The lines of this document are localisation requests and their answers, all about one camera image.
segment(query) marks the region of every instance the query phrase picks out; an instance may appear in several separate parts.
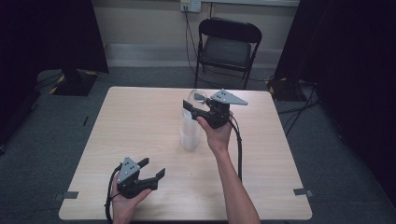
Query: table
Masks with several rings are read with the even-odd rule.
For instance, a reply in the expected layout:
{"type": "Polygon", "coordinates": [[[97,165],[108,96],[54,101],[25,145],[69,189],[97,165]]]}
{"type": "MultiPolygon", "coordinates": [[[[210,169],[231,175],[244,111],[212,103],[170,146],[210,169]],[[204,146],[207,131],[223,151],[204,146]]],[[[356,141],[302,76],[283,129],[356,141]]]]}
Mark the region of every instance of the table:
{"type": "MultiPolygon", "coordinates": [[[[204,90],[209,96],[217,90],[204,90]]],[[[166,174],[158,190],[137,207],[134,220],[226,220],[215,157],[205,132],[194,151],[179,144],[182,100],[190,89],[113,87],[109,89],[68,191],[61,219],[106,219],[107,185],[114,169],[130,157],[150,159],[140,179],[166,174]]],[[[243,183],[260,219],[309,219],[312,212],[282,130],[266,91],[229,91],[248,105],[231,105],[243,139],[243,183]]],[[[236,136],[230,154],[237,168],[236,136]]]]}

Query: black tape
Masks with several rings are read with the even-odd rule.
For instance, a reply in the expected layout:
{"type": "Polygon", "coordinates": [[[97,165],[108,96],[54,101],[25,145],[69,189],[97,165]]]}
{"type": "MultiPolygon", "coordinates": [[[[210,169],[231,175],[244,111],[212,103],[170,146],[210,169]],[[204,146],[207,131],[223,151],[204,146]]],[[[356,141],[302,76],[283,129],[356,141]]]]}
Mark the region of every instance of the black tape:
{"type": "Polygon", "coordinates": [[[64,199],[76,199],[77,196],[78,196],[78,191],[67,191],[64,194],[56,194],[53,200],[61,202],[64,199]]]}
{"type": "Polygon", "coordinates": [[[298,196],[298,195],[306,195],[306,197],[314,196],[314,193],[312,192],[312,190],[294,189],[293,191],[296,196],[298,196]]]}

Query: hand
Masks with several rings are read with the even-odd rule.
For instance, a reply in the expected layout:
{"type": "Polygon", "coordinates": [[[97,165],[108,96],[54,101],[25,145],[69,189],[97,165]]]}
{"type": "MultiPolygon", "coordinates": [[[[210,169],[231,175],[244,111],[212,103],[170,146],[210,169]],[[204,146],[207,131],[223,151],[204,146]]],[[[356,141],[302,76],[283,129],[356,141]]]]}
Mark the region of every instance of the hand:
{"type": "Polygon", "coordinates": [[[134,215],[134,210],[136,209],[137,205],[142,202],[150,193],[151,189],[145,189],[140,192],[136,197],[132,199],[124,198],[120,194],[117,189],[117,179],[119,178],[120,172],[117,172],[114,175],[112,188],[111,188],[111,197],[114,197],[112,200],[113,206],[113,223],[130,223],[132,220],[132,216],[134,215]]]}
{"type": "Polygon", "coordinates": [[[228,153],[228,144],[230,142],[232,128],[231,124],[226,123],[217,129],[212,129],[204,118],[198,117],[197,121],[206,132],[207,144],[210,149],[212,149],[215,157],[217,158],[223,153],[228,153]]]}

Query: forearm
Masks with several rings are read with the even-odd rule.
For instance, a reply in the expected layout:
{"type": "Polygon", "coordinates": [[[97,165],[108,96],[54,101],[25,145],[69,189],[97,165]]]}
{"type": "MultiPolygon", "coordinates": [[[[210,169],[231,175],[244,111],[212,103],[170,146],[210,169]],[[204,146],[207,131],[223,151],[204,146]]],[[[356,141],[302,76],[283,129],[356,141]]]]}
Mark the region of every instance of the forearm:
{"type": "Polygon", "coordinates": [[[228,151],[216,155],[216,160],[229,223],[260,223],[256,208],[233,168],[228,151]]]}

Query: person's right hand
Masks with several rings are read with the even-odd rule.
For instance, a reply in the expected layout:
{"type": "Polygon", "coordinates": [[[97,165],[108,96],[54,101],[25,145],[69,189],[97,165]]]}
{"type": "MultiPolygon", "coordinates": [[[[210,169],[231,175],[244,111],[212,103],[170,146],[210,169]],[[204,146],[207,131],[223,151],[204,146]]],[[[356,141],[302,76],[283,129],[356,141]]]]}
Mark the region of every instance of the person's right hand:
{"type": "Polygon", "coordinates": [[[213,154],[218,157],[224,152],[228,153],[228,144],[230,142],[232,128],[231,124],[226,123],[222,127],[212,129],[204,118],[198,117],[197,121],[206,132],[207,144],[210,149],[212,149],[213,154]]]}

